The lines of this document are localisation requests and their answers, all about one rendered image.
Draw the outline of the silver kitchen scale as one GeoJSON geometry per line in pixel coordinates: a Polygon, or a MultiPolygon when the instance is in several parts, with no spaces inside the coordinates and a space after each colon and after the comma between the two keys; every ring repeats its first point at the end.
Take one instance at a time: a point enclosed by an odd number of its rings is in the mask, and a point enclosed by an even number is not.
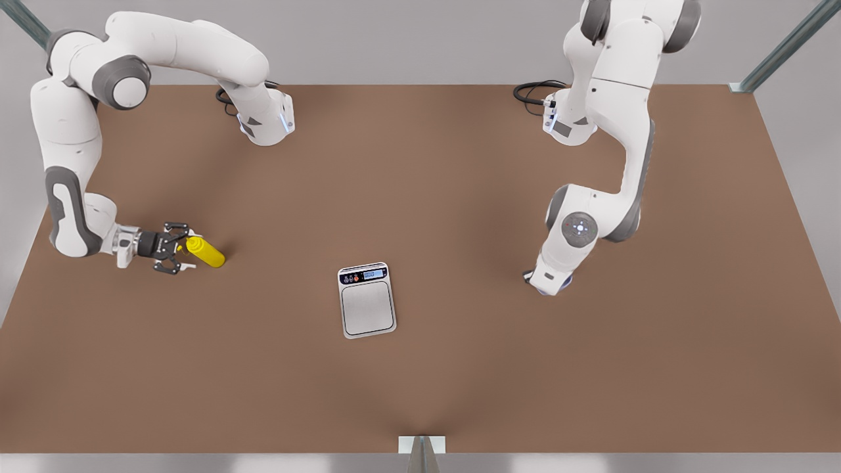
{"type": "Polygon", "coordinates": [[[393,332],[396,309],[387,263],[343,267],[337,273],[344,336],[362,338],[393,332]]]}

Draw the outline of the yellow sauce bottle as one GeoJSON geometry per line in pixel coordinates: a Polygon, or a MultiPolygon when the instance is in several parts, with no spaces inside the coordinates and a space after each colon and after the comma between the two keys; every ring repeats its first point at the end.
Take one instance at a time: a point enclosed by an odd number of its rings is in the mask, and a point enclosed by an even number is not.
{"type": "Polygon", "coordinates": [[[221,267],[226,261],[225,255],[217,248],[214,248],[202,236],[188,236],[186,239],[186,249],[190,254],[195,255],[196,258],[204,261],[210,267],[221,267]]]}

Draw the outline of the silver frame post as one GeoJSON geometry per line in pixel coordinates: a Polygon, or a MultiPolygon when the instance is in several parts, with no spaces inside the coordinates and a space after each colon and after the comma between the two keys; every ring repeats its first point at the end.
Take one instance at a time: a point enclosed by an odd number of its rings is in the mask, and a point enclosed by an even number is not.
{"type": "Polygon", "coordinates": [[[398,453],[409,454],[407,473],[440,473],[437,454],[445,454],[445,436],[400,436],[398,453]]]}
{"type": "Polygon", "coordinates": [[[728,83],[730,92],[754,93],[840,11],[841,0],[820,0],[817,6],[742,81],[728,83]]]}
{"type": "Polygon", "coordinates": [[[46,27],[42,21],[26,6],[23,0],[0,0],[0,9],[24,30],[42,50],[46,50],[46,45],[51,36],[51,30],[46,27]]]}

